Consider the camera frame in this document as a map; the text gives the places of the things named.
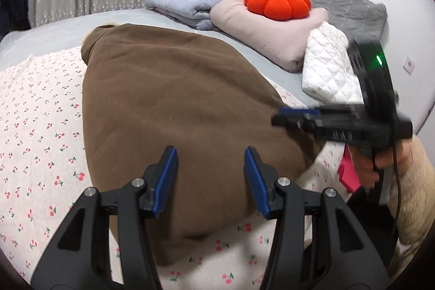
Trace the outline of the person's right hand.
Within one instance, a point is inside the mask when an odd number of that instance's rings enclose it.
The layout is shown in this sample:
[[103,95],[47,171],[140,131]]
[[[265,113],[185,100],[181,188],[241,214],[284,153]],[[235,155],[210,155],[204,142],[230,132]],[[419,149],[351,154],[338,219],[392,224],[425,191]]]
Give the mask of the person's right hand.
[[[411,165],[411,144],[412,140],[409,139],[400,141],[396,145],[396,161],[400,176],[404,175]],[[377,170],[383,170],[394,165],[392,148],[380,152],[375,157],[362,153],[356,146],[350,146],[349,151],[359,183],[365,188],[372,188],[379,181]]]

